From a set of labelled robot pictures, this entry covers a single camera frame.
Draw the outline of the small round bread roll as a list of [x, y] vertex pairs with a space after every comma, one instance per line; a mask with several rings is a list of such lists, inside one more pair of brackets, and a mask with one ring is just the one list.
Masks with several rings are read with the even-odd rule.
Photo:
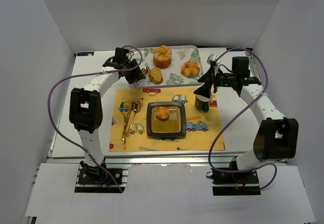
[[156, 116], [158, 119], [161, 119], [161, 120], [167, 119], [169, 117], [168, 108], [166, 108], [164, 106], [158, 107], [158, 109], [156, 110]]

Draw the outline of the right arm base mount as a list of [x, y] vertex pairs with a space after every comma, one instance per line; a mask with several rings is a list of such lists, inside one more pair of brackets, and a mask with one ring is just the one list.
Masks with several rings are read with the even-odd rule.
[[255, 196], [261, 195], [256, 172], [223, 173], [210, 170], [206, 178], [212, 181], [214, 196]]

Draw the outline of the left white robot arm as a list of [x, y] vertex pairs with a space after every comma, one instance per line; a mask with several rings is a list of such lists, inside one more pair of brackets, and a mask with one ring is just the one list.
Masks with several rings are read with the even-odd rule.
[[105, 162], [100, 147], [99, 127], [103, 120], [101, 99], [111, 86], [124, 77], [129, 84], [145, 79], [132, 46], [116, 48], [114, 56], [106, 60], [99, 72], [82, 88], [74, 88], [70, 95], [69, 121], [77, 130], [85, 152], [84, 165], [96, 168]]

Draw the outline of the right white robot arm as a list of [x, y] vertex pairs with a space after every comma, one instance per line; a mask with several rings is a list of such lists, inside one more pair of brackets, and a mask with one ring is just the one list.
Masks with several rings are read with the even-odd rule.
[[209, 103], [219, 87], [230, 87], [244, 100], [259, 123], [253, 148], [235, 157], [229, 169], [242, 172], [257, 169], [267, 161], [295, 157], [299, 124], [287, 118], [268, 98], [261, 81], [250, 75], [248, 57], [233, 57], [232, 68], [227, 72], [220, 69], [217, 56], [210, 54], [208, 71], [198, 80], [202, 86], [194, 91], [197, 109], [208, 112]]

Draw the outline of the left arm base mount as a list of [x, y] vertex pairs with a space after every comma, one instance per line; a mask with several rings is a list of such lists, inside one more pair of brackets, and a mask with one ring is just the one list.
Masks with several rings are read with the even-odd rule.
[[[128, 170], [122, 168], [109, 168], [115, 181], [124, 191], [127, 183]], [[79, 167], [74, 188], [75, 193], [101, 193], [101, 194], [121, 194], [114, 180], [106, 172], [101, 170], [94, 172], [89, 169]]]

